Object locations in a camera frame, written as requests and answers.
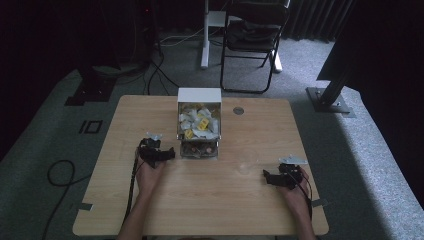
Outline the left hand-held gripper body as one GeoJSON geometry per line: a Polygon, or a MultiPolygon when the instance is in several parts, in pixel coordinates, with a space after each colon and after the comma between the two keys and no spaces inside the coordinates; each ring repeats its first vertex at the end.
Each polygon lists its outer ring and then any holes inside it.
{"type": "Polygon", "coordinates": [[[156,167],[157,162],[165,161],[165,154],[160,150],[161,138],[161,134],[148,132],[138,146],[139,157],[152,168],[156,167]]]}

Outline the metal stand with base plate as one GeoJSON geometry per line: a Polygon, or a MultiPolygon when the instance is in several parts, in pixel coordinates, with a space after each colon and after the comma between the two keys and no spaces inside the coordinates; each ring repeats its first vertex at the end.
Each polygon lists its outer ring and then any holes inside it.
{"type": "Polygon", "coordinates": [[[317,77],[318,80],[328,80],[325,88],[308,87],[309,99],[316,112],[340,113],[344,117],[354,117],[355,114],[347,106],[341,92],[348,82],[351,71],[350,63],[355,57],[355,44],[350,40],[351,20],[357,0],[346,0],[348,5],[343,9],[343,18],[339,21],[336,41],[328,58],[324,62],[317,77]]]}

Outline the white two-tier storage box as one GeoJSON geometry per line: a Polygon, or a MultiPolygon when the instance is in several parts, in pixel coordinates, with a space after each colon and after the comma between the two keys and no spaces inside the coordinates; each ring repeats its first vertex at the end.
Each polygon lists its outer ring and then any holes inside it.
{"type": "MultiPolygon", "coordinates": [[[[178,96],[177,96],[178,107],[181,103],[219,103],[222,109],[221,89],[220,88],[179,88],[178,96]]],[[[216,142],[218,145],[218,153],[219,153],[220,139],[217,139],[217,140],[180,140],[178,139],[178,140],[180,141],[180,151],[181,151],[182,142],[187,142],[187,141],[216,142]]]]}

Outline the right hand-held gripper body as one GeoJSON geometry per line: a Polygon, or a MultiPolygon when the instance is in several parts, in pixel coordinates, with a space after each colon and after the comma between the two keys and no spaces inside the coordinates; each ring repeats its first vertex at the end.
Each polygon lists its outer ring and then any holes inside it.
{"type": "Polygon", "coordinates": [[[307,165],[306,159],[290,155],[278,159],[279,174],[275,178],[275,185],[293,189],[303,179],[300,171],[302,165],[307,165]]]}

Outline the pile of brown capsules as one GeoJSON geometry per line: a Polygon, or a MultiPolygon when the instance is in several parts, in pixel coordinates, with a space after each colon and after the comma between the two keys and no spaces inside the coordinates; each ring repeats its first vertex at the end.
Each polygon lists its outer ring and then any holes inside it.
{"type": "Polygon", "coordinates": [[[180,154],[182,157],[193,158],[215,157],[218,154],[218,145],[216,142],[182,142],[180,154]]]}

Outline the dark curtain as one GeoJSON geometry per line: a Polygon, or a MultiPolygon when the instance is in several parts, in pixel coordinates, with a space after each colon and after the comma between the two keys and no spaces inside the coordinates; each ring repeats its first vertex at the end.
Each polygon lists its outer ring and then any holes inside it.
{"type": "Polygon", "coordinates": [[[356,0],[290,0],[285,39],[335,41],[356,0]]]}

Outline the person's right hand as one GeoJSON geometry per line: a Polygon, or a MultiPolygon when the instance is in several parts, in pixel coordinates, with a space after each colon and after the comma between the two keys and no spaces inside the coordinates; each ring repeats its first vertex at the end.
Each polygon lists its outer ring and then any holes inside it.
{"type": "Polygon", "coordinates": [[[279,189],[290,210],[301,209],[301,208],[309,210],[309,204],[307,203],[307,198],[309,194],[309,189],[308,189],[309,176],[303,168],[300,168],[300,172],[302,174],[302,181],[295,188],[293,189],[280,188],[279,189]]]}

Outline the black stand base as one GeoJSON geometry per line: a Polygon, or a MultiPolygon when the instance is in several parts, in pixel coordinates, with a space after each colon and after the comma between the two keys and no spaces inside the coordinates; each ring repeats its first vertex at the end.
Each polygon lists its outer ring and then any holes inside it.
{"type": "Polygon", "coordinates": [[[78,72],[82,78],[77,90],[69,96],[65,106],[83,106],[86,102],[108,102],[116,78],[101,77],[91,66],[79,68],[78,72]]]}

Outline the white desk leg stand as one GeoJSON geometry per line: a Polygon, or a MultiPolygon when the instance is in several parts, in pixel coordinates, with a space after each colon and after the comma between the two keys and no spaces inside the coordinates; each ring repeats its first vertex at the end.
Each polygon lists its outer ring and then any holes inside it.
{"type": "Polygon", "coordinates": [[[228,0],[224,0],[224,4],[218,10],[210,9],[211,0],[203,0],[203,42],[201,51],[200,68],[207,69],[209,67],[210,54],[210,28],[221,28],[224,26],[225,7],[228,0]]]}

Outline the pile of white yellow sachets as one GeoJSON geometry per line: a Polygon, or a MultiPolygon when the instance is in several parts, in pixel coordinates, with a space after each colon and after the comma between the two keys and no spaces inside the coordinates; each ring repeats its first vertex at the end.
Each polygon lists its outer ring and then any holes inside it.
{"type": "Polygon", "coordinates": [[[221,138],[219,103],[181,103],[178,107],[177,138],[217,140],[221,138]]]}

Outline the black folding chair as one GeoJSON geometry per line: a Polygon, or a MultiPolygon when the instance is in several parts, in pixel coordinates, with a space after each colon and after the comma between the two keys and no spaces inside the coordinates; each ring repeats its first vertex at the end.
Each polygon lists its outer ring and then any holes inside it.
{"type": "Polygon", "coordinates": [[[272,81],[281,35],[290,16],[291,0],[232,0],[226,8],[221,50],[220,87],[226,92],[263,94],[272,81]],[[264,89],[231,89],[224,84],[227,58],[270,61],[264,89]]]}

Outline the person's left hand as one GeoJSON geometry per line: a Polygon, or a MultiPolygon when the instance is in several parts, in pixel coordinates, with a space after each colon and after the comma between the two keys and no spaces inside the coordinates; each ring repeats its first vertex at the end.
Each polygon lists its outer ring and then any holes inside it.
{"type": "Polygon", "coordinates": [[[160,162],[155,168],[142,162],[137,167],[136,179],[141,196],[151,196],[161,180],[165,162],[160,162]]]}

